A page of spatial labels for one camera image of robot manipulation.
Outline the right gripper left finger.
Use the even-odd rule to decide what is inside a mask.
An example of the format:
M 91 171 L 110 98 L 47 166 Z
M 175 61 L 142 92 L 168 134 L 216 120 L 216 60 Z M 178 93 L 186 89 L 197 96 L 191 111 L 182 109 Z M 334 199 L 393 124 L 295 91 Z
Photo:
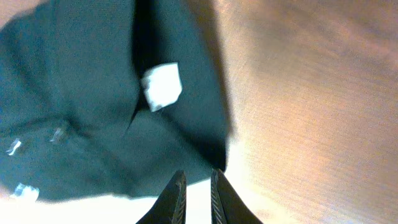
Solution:
M 186 209 L 187 180 L 184 171 L 178 170 L 137 224 L 185 224 Z

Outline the plain black t-shirt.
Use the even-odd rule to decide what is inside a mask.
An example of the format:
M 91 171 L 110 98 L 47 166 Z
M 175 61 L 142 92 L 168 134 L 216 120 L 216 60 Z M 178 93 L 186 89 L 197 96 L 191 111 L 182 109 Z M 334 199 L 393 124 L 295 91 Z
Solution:
M 220 81 L 183 1 L 47 1 L 1 29 L 1 184 L 159 194 L 226 167 Z

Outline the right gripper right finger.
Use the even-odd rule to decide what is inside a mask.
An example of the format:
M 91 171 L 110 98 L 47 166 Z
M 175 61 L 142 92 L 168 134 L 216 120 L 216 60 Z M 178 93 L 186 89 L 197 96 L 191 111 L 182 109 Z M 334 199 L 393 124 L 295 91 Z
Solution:
M 219 169 L 211 175 L 212 224 L 262 224 Z

